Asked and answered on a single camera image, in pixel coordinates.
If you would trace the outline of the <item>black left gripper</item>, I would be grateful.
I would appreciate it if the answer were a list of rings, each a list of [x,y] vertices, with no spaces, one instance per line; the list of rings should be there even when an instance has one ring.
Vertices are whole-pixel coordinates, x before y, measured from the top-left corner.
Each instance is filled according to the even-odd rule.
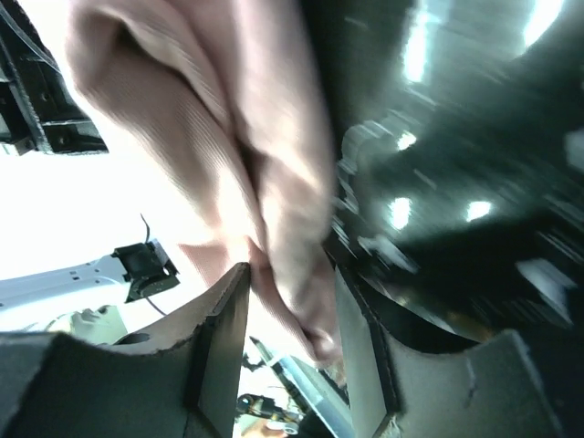
[[[15,1],[1,3],[1,150],[9,155],[108,151]]]

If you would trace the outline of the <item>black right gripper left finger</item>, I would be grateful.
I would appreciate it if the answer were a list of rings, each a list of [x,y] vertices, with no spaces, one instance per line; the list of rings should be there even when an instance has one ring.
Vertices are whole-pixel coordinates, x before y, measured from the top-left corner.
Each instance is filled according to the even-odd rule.
[[[1,338],[4,437],[228,437],[250,267],[112,346],[64,333]]]

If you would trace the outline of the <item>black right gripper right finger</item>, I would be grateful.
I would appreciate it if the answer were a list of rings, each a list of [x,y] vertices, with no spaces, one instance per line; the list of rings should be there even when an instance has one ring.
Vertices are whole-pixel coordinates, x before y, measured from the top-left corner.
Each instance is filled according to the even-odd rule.
[[[475,344],[335,271],[359,437],[580,437],[583,338],[506,330]]]

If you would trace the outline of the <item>pink printed t-shirt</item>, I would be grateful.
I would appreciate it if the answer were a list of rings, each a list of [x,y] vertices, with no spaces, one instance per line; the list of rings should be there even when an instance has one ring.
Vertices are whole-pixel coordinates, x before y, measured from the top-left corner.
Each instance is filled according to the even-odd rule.
[[[187,284],[252,268],[259,337],[341,355],[328,117],[294,1],[59,1],[44,39]]]

